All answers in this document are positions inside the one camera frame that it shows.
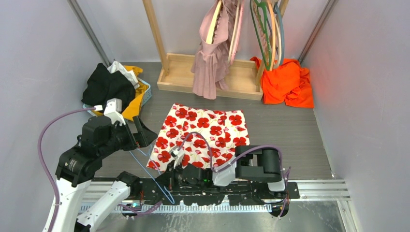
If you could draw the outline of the pink pleated skirt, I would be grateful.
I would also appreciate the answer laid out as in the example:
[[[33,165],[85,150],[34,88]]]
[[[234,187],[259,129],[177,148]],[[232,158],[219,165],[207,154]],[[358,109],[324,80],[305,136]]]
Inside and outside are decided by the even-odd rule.
[[[201,42],[191,68],[191,72],[194,74],[193,93],[210,100],[217,97],[217,89],[229,89],[224,78],[230,72],[231,64],[228,62],[228,53],[236,7],[234,0],[222,0],[213,43],[208,44],[205,40],[216,3],[217,0],[202,20],[199,29]]]

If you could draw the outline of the black garment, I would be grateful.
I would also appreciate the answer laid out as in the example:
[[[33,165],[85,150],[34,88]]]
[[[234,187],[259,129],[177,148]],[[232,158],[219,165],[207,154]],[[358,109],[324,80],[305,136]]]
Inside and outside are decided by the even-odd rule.
[[[116,98],[121,100],[121,109],[124,111],[134,100],[135,94],[134,86],[121,72],[110,73],[103,63],[98,63],[87,80],[81,102],[105,108],[108,100]]]

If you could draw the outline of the red poppy print garment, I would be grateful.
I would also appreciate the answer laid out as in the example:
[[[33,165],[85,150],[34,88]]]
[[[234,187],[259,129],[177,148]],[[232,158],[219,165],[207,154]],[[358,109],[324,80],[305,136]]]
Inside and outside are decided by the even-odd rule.
[[[158,133],[147,167],[164,172],[173,157],[173,147],[183,148],[182,164],[218,167],[234,155],[238,145],[249,145],[249,133],[243,111],[195,109],[172,105]]]

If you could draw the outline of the beige plastic hanger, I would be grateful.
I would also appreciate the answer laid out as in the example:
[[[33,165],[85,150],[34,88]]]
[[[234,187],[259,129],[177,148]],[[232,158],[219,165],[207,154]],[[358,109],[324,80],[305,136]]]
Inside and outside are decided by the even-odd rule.
[[[216,3],[216,7],[213,10],[213,14],[211,17],[211,22],[208,28],[208,32],[207,32],[207,36],[206,36],[206,43],[207,44],[212,44],[213,43],[213,37],[214,37],[214,31],[215,31],[215,27],[217,24],[217,20],[218,20],[218,16],[220,14],[222,8],[222,0],[218,0]]]

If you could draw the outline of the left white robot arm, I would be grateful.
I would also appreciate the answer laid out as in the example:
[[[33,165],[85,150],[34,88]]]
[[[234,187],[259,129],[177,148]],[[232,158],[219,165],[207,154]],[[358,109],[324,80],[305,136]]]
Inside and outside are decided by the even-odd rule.
[[[133,118],[137,132],[126,122],[107,116],[91,117],[82,127],[77,143],[59,158],[56,176],[51,178],[54,203],[44,226],[46,232],[94,232],[125,199],[134,200],[142,192],[139,177],[123,171],[110,189],[82,215],[78,215],[83,197],[103,159],[113,153],[149,146],[158,135],[138,116]]]

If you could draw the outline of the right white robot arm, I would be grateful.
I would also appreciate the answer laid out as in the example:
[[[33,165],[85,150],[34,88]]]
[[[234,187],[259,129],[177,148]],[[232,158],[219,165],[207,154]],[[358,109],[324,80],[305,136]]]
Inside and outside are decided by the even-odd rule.
[[[191,163],[183,166],[183,156],[176,155],[158,180],[173,192],[241,192],[242,184],[256,184],[279,199],[287,192],[281,159],[273,146],[240,145],[226,163],[211,170]]]

